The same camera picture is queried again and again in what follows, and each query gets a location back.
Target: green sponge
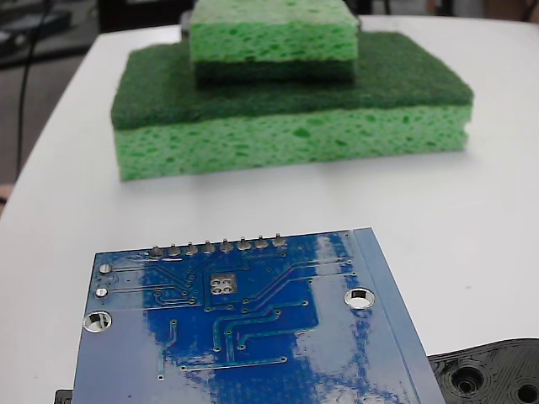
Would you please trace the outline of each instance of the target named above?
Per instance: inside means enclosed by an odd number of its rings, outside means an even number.
[[[131,54],[112,109],[123,180],[461,150],[472,91],[399,34],[363,34],[360,80],[199,90],[186,44]]]
[[[200,0],[190,29],[195,76],[353,81],[358,24],[342,0]]]
[[[401,34],[363,33],[354,83],[272,82],[200,90],[189,44],[133,52],[112,107],[117,130],[232,116],[326,109],[471,105],[472,91],[441,61]]]
[[[354,61],[358,24],[342,0],[200,0],[191,60]]]

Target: white table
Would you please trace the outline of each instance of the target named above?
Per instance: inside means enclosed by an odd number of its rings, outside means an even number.
[[[0,220],[0,391],[71,388],[96,252],[372,226],[427,354],[539,338],[539,26],[364,19],[445,61],[476,94],[462,153],[120,183],[109,110],[131,50],[178,27],[102,35]]]

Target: screw hole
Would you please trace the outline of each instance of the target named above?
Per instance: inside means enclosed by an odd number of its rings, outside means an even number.
[[[537,402],[539,398],[539,392],[533,385],[523,385],[518,392],[518,397],[522,402],[526,404],[531,404]]]
[[[112,317],[106,311],[93,311],[84,317],[83,327],[88,332],[103,332],[112,324]]]
[[[344,302],[354,310],[368,309],[374,304],[374,300],[374,293],[363,288],[349,290],[344,295]]]
[[[471,394],[483,386],[484,378],[478,369],[465,366],[451,376],[451,383],[462,394]]]

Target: blue circuit board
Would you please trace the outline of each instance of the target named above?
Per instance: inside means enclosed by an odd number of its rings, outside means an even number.
[[[370,229],[96,255],[73,404],[443,403]]]

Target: black plastic part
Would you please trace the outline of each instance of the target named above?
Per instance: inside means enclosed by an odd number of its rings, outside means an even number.
[[[73,390],[59,390],[56,392],[54,404],[71,404]]]
[[[446,404],[538,404],[539,339],[429,357]]]

